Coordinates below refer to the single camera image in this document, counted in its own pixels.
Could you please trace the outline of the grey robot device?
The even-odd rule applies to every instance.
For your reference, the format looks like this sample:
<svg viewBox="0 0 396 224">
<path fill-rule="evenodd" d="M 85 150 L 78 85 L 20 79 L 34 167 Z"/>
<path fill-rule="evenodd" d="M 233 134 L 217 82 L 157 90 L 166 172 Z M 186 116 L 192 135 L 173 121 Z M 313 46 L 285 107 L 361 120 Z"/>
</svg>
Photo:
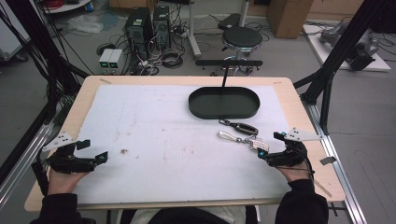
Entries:
<svg viewBox="0 0 396 224">
<path fill-rule="evenodd" d="M 330 30 L 321 32 L 319 42 L 329 43 L 332 47 L 338 42 L 348 26 L 348 22 L 340 21 Z M 346 56 L 346 62 L 354 71 L 361 71 L 375 61 L 374 54 L 379 50 L 378 40 L 365 31 L 357 44 Z"/>
</svg>

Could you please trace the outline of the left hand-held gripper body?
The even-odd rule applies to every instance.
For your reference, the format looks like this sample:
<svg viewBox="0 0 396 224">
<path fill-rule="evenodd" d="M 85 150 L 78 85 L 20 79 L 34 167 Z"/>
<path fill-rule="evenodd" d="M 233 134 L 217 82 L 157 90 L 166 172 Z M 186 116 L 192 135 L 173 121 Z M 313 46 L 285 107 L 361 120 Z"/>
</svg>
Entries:
<svg viewBox="0 0 396 224">
<path fill-rule="evenodd" d="M 59 133 L 43 147 L 44 151 L 54 149 L 45 159 L 45 164 L 58 173 L 88 173 L 96 167 L 95 159 L 78 158 L 74 155 L 77 140 L 67 132 Z"/>
</svg>

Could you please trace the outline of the black computer tower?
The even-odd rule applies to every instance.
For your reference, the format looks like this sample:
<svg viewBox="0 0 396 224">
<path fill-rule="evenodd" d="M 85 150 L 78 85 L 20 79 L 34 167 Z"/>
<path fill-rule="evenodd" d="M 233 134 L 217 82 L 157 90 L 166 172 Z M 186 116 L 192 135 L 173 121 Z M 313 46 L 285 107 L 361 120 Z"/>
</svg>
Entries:
<svg viewBox="0 0 396 224">
<path fill-rule="evenodd" d="M 134 7 L 124 30 L 132 48 L 134 63 L 146 61 L 149 58 L 149 41 L 153 37 L 150 10 L 148 7 Z"/>
<path fill-rule="evenodd" d="M 153 29 L 157 49 L 171 48 L 169 6 L 156 6 L 153 11 Z"/>
</svg>

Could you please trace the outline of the brown wooden cabinet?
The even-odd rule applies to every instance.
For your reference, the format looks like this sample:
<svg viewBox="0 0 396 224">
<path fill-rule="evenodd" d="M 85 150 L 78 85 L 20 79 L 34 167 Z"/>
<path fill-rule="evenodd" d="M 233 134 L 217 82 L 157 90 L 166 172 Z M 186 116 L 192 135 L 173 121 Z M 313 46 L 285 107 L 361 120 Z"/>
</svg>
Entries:
<svg viewBox="0 0 396 224">
<path fill-rule="evenodd" d="M 276 38 L 295 39 L 314 0 L 271 0 L 266 19 Z"/>
</svg>

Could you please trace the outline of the aluminium rail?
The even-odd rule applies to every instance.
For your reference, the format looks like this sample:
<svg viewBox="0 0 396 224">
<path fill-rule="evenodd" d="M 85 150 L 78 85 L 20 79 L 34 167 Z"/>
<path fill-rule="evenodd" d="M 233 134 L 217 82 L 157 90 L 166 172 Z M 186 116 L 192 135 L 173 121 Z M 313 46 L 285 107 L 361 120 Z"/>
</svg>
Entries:
<svg viewBox="0 0 396 224">
<path fill-rule="evenodd" d="M 21 183 L 39 150 L 50 140 L 54 117 L 58 111 L 58 107 L 55 107 L 51 115 L 50 104 L 46 103 L 21 140 L 0 165 L 0 210 Z"/>
<path fill-rule="evenodd" d="M 308 103 L 303 103 L 303 106 L 313 124 L 313 127 L 315 128 L 315 131 L 323 137 L 321 144 L 323 145 L 326 154 L 330 157 L 335 157 L 335 162 L 332 163 L 332 166 L 346 195 L 344 204 L 351 222 L 353 224 L 367 224 L 353 188 L 348 181 L 344 167 L 339 160 L 337 151 L 332 143 L 332 139 L 329 135 L 325 134 L 324 130 L 319 125 L 320 114 L 318 108 L 315 105 L 309 105 Z"/>
</svg>

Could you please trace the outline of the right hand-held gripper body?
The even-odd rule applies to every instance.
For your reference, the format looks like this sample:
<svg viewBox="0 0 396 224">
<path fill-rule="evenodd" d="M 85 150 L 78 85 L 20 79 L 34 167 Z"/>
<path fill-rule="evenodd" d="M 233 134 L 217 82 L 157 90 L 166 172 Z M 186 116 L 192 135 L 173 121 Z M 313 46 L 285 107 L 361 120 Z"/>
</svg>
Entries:
<svg viewBox="0 0 396 224">
<path fill-rule="evenodd" d="M 308 131 L 292 128 L 286 133 L 285 140 L 282 141 L 285 149 L 281 152 L 268 153 L 267 164 L 272 167 L 295 166 L 307 159 L 307 149 L 304 141 L 321 140 L 322 136 Z"/>
</svg>

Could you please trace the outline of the white desk leg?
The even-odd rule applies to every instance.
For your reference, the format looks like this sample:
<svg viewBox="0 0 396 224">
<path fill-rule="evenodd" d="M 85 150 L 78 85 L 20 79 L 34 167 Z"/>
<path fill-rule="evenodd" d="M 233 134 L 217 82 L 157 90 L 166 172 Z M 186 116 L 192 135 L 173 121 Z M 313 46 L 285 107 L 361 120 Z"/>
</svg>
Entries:
<svg viewBox="0 0 396 224">
<path fill-rule="evenodd" d="M 198 46 L 198 42 L 194 35 L 194 0 L 188 0 L 189 2 L 189 29 L 187 31 L 188 39 L 191 45 L 193 56 L 196 60 L 200 59 L 202 52 Z"/>
</svg>

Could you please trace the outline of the white floor board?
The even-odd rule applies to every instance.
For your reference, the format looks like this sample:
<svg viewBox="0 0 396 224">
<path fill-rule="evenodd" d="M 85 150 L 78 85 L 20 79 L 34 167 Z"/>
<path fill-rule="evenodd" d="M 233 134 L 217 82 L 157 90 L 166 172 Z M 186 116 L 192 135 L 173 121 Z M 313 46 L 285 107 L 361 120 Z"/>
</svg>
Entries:
<svg viewBox="0 0 396 224">
<path fill-rule="evenodd" d="M 319 41 L 323 29 L 316 25 L 304 25 L 304 31 L 307 33 L 307 39 L 309 40 L 312 49 L 316 53 L 319 62 L 324 64 L 325 60 L 332 51 L 332 47 L 328 43 L 321 43 Z M 377 53 L 373 55 L 373 58 L 375 60 L 368 64 L 364 68 L 364 71 L 389 72 L 391 70 L 387 63 Z"/>
</svg>

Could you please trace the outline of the flat black case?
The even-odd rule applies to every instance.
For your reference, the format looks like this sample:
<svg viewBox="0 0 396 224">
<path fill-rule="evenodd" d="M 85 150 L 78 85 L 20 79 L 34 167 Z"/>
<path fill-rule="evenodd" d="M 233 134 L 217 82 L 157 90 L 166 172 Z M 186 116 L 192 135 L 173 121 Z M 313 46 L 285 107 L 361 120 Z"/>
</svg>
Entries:
<svg viewBox="0 0 396 224">
<path fill-rule="evenodd" d="M 241 15 L 239 13 L 230 14 L 227 18 L 218 23 L 218 28 L 221 30 L 230 29 L 239 25 Z"/>
</svg>

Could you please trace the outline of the white round table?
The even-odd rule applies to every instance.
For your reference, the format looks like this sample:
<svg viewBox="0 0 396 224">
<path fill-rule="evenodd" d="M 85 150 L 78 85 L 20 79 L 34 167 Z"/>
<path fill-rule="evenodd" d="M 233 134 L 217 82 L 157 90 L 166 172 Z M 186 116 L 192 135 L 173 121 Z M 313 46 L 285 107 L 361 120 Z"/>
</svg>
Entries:
<svg viewBox="0 0 396 224">
<path fill-rule="evenodd" d="M 61 13 L 85 7 L 92 0 L 38 0 L 39 5 L 46 13 Z"/>
</svg>

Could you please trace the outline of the person's torso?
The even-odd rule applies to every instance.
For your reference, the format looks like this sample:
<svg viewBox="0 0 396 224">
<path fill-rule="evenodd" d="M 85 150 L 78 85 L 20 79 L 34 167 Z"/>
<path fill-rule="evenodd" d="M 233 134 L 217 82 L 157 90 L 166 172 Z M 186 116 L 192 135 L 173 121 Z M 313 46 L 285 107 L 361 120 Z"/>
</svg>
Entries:
<svg viewBox="0 0 396 224">
<path fill-rule="evenodd" d="M 117 224 L 259 224 L 254 205 L 124 209 Z"/>
</svg>

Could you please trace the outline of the silver key fob with strap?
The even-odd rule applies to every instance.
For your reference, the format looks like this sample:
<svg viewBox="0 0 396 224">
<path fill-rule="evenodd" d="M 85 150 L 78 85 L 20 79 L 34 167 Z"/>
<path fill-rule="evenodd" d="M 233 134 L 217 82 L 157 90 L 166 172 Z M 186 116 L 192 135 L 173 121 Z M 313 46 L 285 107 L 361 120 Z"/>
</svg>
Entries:
<svg viewBox="0 0 396 224">
<path fill-rule="evenodd" d="M 218 137 L 230 141 L 234 141 L 236 143 L 241 143 L 241 144 L 249 144 L 250 148 L 255 151 L 264 151 L 268 152 L 269 151 L 269 145 L 264 143 L 261 139 L 257 138 L 255 135 L 251 135 L 246 138 L 242 137 L 237 137 L 234 136 L 230 133 L 224 132 L 223 130 L 218 131 Z"/>
</svg>

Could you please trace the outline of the black key stand with tray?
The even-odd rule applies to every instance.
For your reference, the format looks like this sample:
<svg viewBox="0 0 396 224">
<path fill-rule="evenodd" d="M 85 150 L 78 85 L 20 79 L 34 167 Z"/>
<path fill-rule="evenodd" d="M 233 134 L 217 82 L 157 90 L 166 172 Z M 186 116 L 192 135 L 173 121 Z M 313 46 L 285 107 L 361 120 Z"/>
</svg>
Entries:
<svg viewBox="0 0 396 224">
<path fill-rule="evenodd" d="M 244 87 L 227 87 L 226 81 L 231 66 L 256 66 L 262 61 L 244 60 L 197 60 L 196 65 L 225 66 L 222 83 L 219 87 L 202 87 L 189 96 L 189 110 L 200 119 L 248 119 L 253 117 L 261 106 L 258 94 Z"/>
</svg>

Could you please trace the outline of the black metal frame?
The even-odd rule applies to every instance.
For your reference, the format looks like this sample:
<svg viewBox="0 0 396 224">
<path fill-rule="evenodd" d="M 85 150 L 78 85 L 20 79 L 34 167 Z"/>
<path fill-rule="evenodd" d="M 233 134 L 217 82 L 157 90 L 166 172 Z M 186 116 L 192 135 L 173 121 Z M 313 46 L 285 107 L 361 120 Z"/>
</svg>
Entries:
<svg viewBox="0 0 396 224">
<path fill-rule="evenodd" d="M 40 75 L 47 81 L 48 102 L 44 114 L 46 122 L 49 122 L 56 117 L 58 105 L 62 110 L 71 108 L 81 87 L 78 77 L 86 78 L 89 74 L 71 64 L 61 54 L 40 13 L 36 12 L 30 0 L 5 0 L 5 2 L 30 37 L 30 41 L 20 34 L 1 9 L 0 19 L 27 50 Z"/>
<path fill-rule="evenodd" d="M 318 97 L 322 95 L 319 127 L 326 135 L 329 134 L 328 116 L 333 78 L 347 58 L 348 53 L 362 38 L 369 25 L 379 16 L 388 1 L 364 0 L 318 71 L 293 83 L 295 89 L 309 84 L 308 89 L 301 94 L 302 101 L 308 105 L 315 105 Z"/>
</svg>

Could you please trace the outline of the person's right hand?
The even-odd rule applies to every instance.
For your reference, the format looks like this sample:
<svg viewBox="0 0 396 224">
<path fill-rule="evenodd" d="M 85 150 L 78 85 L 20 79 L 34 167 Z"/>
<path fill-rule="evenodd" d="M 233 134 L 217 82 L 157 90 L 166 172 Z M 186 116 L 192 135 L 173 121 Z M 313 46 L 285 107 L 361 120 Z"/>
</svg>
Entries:
<svg viewBox="0 0 396 224">
<path fill-rule="evenodd" d="M 292 167 L 277 166 L 276 169 L 286 178 L 288 182 L 310 178 L 307 165 L 304 162 Z"/>
</svg>

